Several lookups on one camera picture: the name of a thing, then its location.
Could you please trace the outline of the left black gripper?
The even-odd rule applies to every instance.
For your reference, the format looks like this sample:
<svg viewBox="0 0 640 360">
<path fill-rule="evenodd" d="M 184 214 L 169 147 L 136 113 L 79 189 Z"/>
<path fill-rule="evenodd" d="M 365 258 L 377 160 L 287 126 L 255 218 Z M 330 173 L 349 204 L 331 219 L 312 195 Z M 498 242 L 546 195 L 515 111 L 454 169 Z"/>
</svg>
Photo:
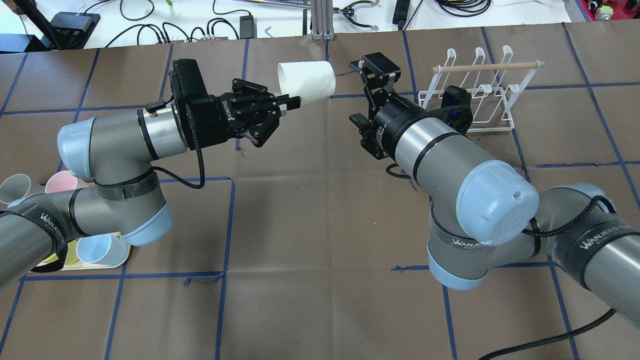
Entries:
<svg viewBox="0 0 640 360">
<path fill-rule="evenodd" d="M 170 70 L 173 108 L 190 150 L 247 138 L 262 147 L 281 124 L 281 112 L 301 107 L 300 96 L 275 95 L 265 85 L 235 78 L 219 96 L 206 89 L 194 59 L 174 60 Z"/>
</svg>

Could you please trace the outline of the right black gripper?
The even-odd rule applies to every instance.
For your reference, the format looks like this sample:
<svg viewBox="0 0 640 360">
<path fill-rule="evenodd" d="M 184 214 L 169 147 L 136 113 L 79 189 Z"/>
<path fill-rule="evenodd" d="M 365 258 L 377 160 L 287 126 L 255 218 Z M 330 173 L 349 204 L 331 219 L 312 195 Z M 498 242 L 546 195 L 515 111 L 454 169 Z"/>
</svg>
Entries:
<svg viewBox="0 0 640 360">
<path fill-rule="evenodd" d="M 381 52 L 363 55 L 351 61 L 349 68 L 359 74 L 372 106 L 369 117 L 357 112 L 349 120 L 358 128 L 361 147 L 377 160 L 396 159 L 401 137 L 419 121 L 427 121 L 426 132 L 433 140 L 465 135 L 473 123 L 472 98 L 466 89 L 448 86 L 441 107 L 426 111 L 394 91 L 402 70 Z"/>
</svg>

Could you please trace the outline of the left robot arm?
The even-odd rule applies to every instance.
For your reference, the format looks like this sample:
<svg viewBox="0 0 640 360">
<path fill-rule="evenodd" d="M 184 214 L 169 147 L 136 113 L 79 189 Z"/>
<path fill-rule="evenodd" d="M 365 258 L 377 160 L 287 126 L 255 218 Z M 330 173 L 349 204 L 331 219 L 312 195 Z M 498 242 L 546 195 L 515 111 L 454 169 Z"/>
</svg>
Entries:
<svg viewBox="0 0 640 360">
<path fill-rule="evenodd" d="M 172 220 L 159 173 L 201 189 L 204 148 L 242 138 L 260 148 L 281 117 L 302 103 L 299 96 L 243 79 L 233 79 L 231 91 L 211 95 L 194 59 L 174 60 L 167 76 L 167 101 L 60 129 L 62 163 L 93 185 L 25 196 L 1 211 L 2 286 L 28 272 L 60 271 L 71 240 L 119 233 L 126 244 L 144 246 L 162 239 Z"/>
</svg>

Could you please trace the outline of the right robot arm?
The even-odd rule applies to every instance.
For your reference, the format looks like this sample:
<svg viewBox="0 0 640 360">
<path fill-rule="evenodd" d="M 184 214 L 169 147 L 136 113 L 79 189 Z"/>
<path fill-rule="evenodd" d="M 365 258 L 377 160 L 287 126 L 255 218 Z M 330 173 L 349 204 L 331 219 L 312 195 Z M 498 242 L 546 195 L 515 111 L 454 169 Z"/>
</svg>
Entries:
<svg viewBox="0 0 640 360">
<path fill-rule="evenodd" d="M 361 146 L 391 158 L 430 196 L 429 269 L 444 286 L 470 290 L 490 269 L 546 253 L 583 289 L 627 321 L 640 314 L 639 230 L 590 184 L 543 192 L 467 137 L 473 91 L 450 85 L 428 111 L 400 96 L 402 71 L 381 52 L 350 62 L 368 115 L 349 118 Z"/>
</svg>

